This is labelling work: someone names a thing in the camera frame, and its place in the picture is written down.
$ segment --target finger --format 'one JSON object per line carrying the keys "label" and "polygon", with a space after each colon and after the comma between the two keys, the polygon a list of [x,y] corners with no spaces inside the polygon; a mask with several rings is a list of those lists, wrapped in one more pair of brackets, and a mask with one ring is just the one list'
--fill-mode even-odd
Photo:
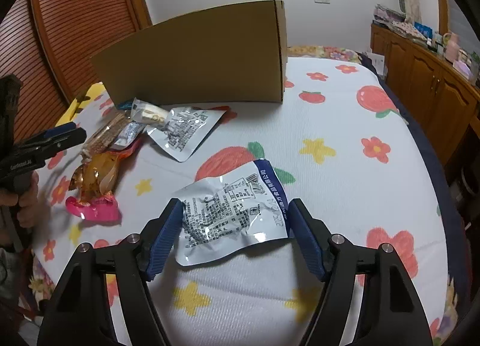
{"label": "finger", "polygon": [[18,199],[18,204],[23,208],[37,203],[38,184],[32,182],[30,188]]}
{"label": "finger", "polygon": [[38,176],[37,170],[34,170],[32,173],[32,185],[38,185],[38,179],[39,179],[39,176]]}
{"label": "finger", "polygon": [[17,220],[23,228],[33,227],[37,221],[37,207],[28,206],[20,209],[17,213]]}
{"label": "finger", "polygon": [[7,189],[0,188],[0,205],[13,207],[18,202],[18,195],[9,192]]}

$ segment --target cardboard box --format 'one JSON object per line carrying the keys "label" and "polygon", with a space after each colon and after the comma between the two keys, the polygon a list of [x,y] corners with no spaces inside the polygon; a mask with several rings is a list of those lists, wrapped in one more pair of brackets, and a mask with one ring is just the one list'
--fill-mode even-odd
{"label": "cardboard box", "polygon": [[184,14],[92,57],[115,104],[282,102],[287,62],[283,1],[236,3]]}

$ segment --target plastic wrapper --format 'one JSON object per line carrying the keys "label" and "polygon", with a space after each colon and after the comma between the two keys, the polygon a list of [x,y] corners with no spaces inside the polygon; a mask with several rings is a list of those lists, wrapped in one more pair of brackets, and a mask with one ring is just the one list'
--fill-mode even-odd
{"label": "plastic wrapper", "polygon": [[162,126],[168,114],[168,110],[135,98],[131,106],[130,117],[138,123]]}
{"label": "plastic wrapper", "polygon": [[84,143],[83,158],[90,160],[94,155],[105,151],[129,122],[130,119],[124,113],[117,113],[108,124],[96,131]]}
{"label": "plastic wrapper", "polygon": [[68,197],[65,201],[67,211],[89,221],[119,220],[118,203],[112,193],[119,163],[132,155],[141,142],[139,137],[121,152],[95,154],[90,161],[79,166],[71,178],[69,190],[79,188],[80,200]]}
{"label": "plastic wrapper", "polygon": [[128,147],[138,135],[145,129],[146,124],[137,123],[132,121],[128,123],[122,131],[118,134],[117,138],[110,145],[110,149],[122,150]]}
{"label": "plastic wrapper", "polygon": [[165,124],[148,125],[145,131],[166,153],[186,161],[226,111],[183,106],[172,108]]}
{"label": "plastic wrapper", "polygon": [[290,230],[287,198],[265,159],[244,164],[223,176],[204,178],[171,195],[184,204],[176,254],[181,265],[217,260]]}

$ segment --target floral bedsheet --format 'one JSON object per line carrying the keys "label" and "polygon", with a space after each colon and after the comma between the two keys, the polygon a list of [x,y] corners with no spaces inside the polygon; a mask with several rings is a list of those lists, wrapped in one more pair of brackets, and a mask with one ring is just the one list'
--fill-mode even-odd
{"label": "floral bedsheet", "polygon": [[[294,57],[286,75],[282,105],[230,103],[229,115],[186,162],[145,142],[122,168],[115,191],[122,220],[116,225],[89,224],[68,214],[64,201],[80,146],[54,157],[39,171],[49,216],[34,240],[53,283],[79,243],[115,244],[158,217],[173,191],[266,158],[287,198],[302,198],[332,232],[357,245],[395,246],[436,334],[449,283],[446,240],[434,189],[406,123],[361,65]],[[74,122],[91,135],[111,109],[104,92]],[[115,277],[106,281],[117,338],[130,344]],[[362,286],[358,277],[342,344],[353,338]],[[254,245],[203,267],[183,268],[170,255],[164,272],[149,284],[173,345],[297,344],[322,287],[289,239]]]}

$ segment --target wardrobe door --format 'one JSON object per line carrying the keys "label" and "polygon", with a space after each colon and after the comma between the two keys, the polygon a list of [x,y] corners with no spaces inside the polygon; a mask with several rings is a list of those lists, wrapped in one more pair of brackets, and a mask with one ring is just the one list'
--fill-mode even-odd
{"label": "wardrobe door", "polygon": [[140,29],[131,0],[32,0],[32,5],[46,56],[69,100],[100,81],[90,57]]}
{"label": "wardrobe door", "polygon": [[54,126],[68,104],[45,61],[29,0],[17,0],[0,25],[0,77],[8,74],[23,82],[15,140]]}

